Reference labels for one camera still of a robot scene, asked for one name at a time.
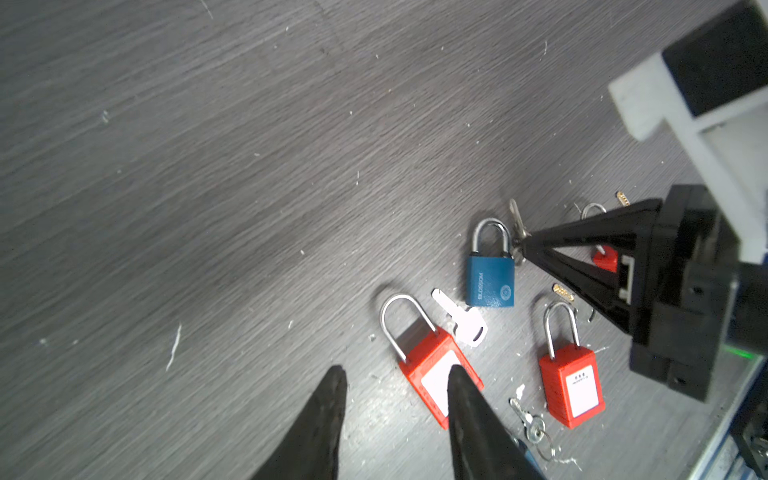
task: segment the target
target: blue padlock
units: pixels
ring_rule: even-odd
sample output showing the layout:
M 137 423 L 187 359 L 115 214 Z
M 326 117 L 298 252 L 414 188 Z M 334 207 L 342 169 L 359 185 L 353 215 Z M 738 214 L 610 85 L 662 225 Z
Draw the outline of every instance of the blue padlock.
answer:
M 480 255 L 480 232 L 492 225 L 502 233 L 502 255 Z M 467 304 L 470 306 L 515 306 L 515 261 L 509 254 L 509 230 L 498 219 L 486 218 L 475 227 L 472 236 L 472 252 L 467 266 Z

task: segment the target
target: black mount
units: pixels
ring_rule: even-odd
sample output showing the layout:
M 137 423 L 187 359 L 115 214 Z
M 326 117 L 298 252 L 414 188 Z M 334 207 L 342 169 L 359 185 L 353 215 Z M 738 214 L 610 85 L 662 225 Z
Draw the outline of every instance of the black mount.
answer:
M 757 478 L 768 478 L 768 365 L 763 365 L 733 417 L 730 434 Z
M 555 250 L 597 244 L 619 253 L 616 273 Z M 664 202 L 643 200 L 534 232 L 518 245 L 632 336 L 632 371 L 702 401 L 726 334 L 752 351 L 768 350 L 766 267 L 740 264 L 738 247 L 701 185 L 674 185 Z
M 252 480 L 336 480 L 346 390 L 346 373 L 332 366 Z M 448 376 L 448 405 L 456 480 L 545 480 L 462 366 L 454 365 Z

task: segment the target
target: red safety padlock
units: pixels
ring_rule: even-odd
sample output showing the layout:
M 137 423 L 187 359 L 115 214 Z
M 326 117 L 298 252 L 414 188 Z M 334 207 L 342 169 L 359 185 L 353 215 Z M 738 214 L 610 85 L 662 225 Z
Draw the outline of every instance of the red safety padlock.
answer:
M 549 315 L 557 307 L 563 307 L 571 317 L 574 342 L 555 352 L 552 333 L 549 329 Z M 538 365 L 547 396 L 549 412 L 570 429 L 581 425 L 605 410 L 603 389 L 598 375 L 598 359 L 592 350 L 581 346 L 576 331 L 574 307 L 566 302 L 557 302 L 547 307 L 544 314 L 544 330 L 547 333 L 549 355 L 543 356 Z
M 608 245 L 598 245 L 598 251 L 594 253 L 592 261 L 601 269 L 616 273 L 619 266 L 619 253 Z
M 593 208 L 597 208 L 603 213 L 607 212 L 607 210 L 605 210 L 605 207 L 603 207 L 600 204 L 588 204 L 581 211 L 581 219 L 584 220 L 585 218 L 587 218 L 587 213 L 589 212 L 589 210 Z M 601 269 L 616 273 L 616 270 L 618 269 L 618 263 L 619 263 L 619 254 L 616 250 L 610 247 L 603 247 L 602 245 L 598 245 L 598 251 L 592 257 L 592 261 L 594 262 L 595 265 L 599 266 Z
M 427 335 L 411 352 L 406 355 L 398 346 L 392 334 L 384 324 L 384 315 L 387 307 L 395 300 L 408 300 L 415 305 L 422 318 L 432 329 L 434 335 Z M 435 419 L 444 429 L 448 429 L 448 374 L 451 367 L 461 365 L 469 374 L 469 378 L 483 390 L 483 383 L 475 370 L 469 365 L 466 357 L 456 345 L 450 333 L 439 326 L 435 327 L 426 312 L 410 295 L 400 293 L 391 296 L 382 306 L 379 317 L 384 335 L 400 357 L 400 370 L 406 376 L 416 393 L 422 397 L 422 401 L 435 416 Z

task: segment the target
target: metal shackle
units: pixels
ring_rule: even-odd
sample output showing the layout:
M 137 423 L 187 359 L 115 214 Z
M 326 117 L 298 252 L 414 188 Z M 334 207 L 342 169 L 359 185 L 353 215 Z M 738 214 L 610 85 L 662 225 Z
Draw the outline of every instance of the metal shackle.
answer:
M 600 204 L 588 204 L 588 205 L 587 205 L 586 207 L 584 207 L 584 209 L 581 211 L 581 219 L 583 220 L 583 219 L 587 218 L 587 212 L 588 212 L 589 210 L 593 209 L 593 208 L 597 208 L 598 210 L 601 210 L 601 211 L 602 211 L 604 214 L 606 214 L 606 213 L 608 212 L 608 210 L 605 210 L 605 207 L 603 207 L 603 206 L 602 206 L 602 205 L 600 205 Z M 603 255 L 605 255 L 605 249 L 603 248 L 603 246 L 602 246 L 602 245 L 595 245 L 595 246 L 597 247 L 597 249 L 598 249 L 598 252 L 600 252 L 600 253 L 602 253 Z
M 576 346 L 581 346 L 581 343 L 578 341 L 578 330 L 576 330 L 576 312 L 574 311 L 574 307 L 570 303 L 566 303 L 566 302 L 552 303 L 544 311 L 544 331 L 547 333 L 547 347 L 549 348 L 549 358 L 553 360 L 554 360 L 554 345 L 552 345 L 552 331 L 549 329 L 549 316 L 552 313 L 552 310 L 558 308 L 559 306 L 565 308 L 568 311 L 568 316 L 571 317 L 571 331 L 574 334 L 574 343 L 576 344 Z
M 422 316 L 425 322 L 427 322 L 427 325 L 429 325 L 429 328 L 432 329 L 432 331 L 437 334 L 437 329 L 435 329 L 435 325 L 432 323 L 432 321 L 427 316 L 427 312 L 424 311 L 421 305 L 419 305 L 419 302 L 416 301 L 415 298 L 408 295 L 407 293 L 398 293 L 397 295 L 392 295 L 390 298 L 387 299 L 387 301 L 384 302 L 384 305 L 382 305 L 382 312 L 379 314 L 379 323 L 382 326 L 382 330 L 384 330 L 384 336 L 387 340 L 389 340 L 389 343 L 392 344 L 392 347 L 395 349 L 397 354 L 400 356 L 403 362 L 408 362 L 408 358 L 406 357 L 405 353 L 402 351 L 400 346 L 397 344 L 395 339 L 392 337 L 392 334 L 387 330 L 386 324 L 384 323 L 384 315 L 386 315 L 386 309 L 389 307 L 389 305 L 394 302 L 395 300 L 408 300 L 410 303 L 413 303 L 413 305 L 416 307 L 416 309 L 419 311 L 419 314 Z
M 498 231 L 502 232 L 502 252 L 509 255 L 509 230 L 507 230 L 506 225 L 504 225 L 501 220 L 493 217 L 480 220 L 478 226 L 475 227 L 475 232 L 472 234 L 472 253 L 480 253 L 480 232 L 482 232 L 482 229 L 486 228 L 488 225 L 493 225 L 498 228 Z

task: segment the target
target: silver key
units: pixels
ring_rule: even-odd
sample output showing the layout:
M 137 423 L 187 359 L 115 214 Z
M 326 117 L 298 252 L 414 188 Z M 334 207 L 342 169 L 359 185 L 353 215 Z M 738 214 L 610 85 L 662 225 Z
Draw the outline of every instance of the silver key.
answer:
M 518 204 L 514 198 L 509 201 L 509 211 L 513 219 L 512 231 L 515 233 L 512 239 L 512 258 L 515 259 L 515 265 L 520 266 L 525 263 L 521 243 L 524 238 L 530 237 L 531 232 L 526 230 L 525 225 L 523 225 L 523 218 L 520 215 L 520 209 L 518 209 Z
M 480 314 L 480 310 L 472 307 L 464 310 L 456 305 L 453 300 L 445 295 L 442 290 L 436 288 L 432 291 L 432 298 L 440 305 L 451 319 L 456 323 L 454 336 L 469 346 L 478 346 L 488 333 L 488 325 Z
M 544 435 L 546 435 L 544 431 L 546 428 L 544 419 L 539 415 L 531 415 L 523 410 L 520 406 L 520 402 L 515 398 L 509 399 L 509 406 L 512 407 L 515 413 L 518 414 L 518 417 L 520 417 L 520 420 L 522 420 L 523 425 L 525 426 L 525 438 L 534 445 L 539 443 L 544 438 Z

